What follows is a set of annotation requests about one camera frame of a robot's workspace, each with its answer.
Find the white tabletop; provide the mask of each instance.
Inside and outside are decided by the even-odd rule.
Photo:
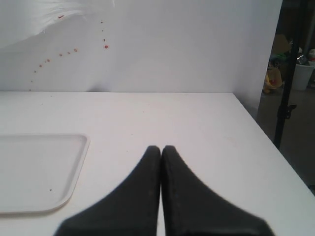
[[[0,235],[52,235],[123,181],[148,145],[174,145],[204,183],[276,235],[315,235],[315,197],[231,93],[0,92],[0,114],[0,134],[91,138],[70,201],[0,215]],[[161,208],[157,234],[165,235]]]

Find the white backdrop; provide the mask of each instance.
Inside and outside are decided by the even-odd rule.
[[[233,92],[256,109],[281,3],[2,0],[0,90]]]

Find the white tray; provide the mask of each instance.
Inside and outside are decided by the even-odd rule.
[[[65,204],[89,144],[82,134],[0,136],[0,213],[48,211]]]

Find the white trash can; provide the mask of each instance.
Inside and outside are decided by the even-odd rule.
[[[305,90],[314,70],[314,65],[295,65],[292,89]]]

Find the floor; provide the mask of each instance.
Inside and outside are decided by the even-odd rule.
[[[262,94],[256,121],[273,140],[282,88]],[[315,184],[315,90],[291,91],[290,104],[297,104],[286,120],[280,152],[307,185]]]

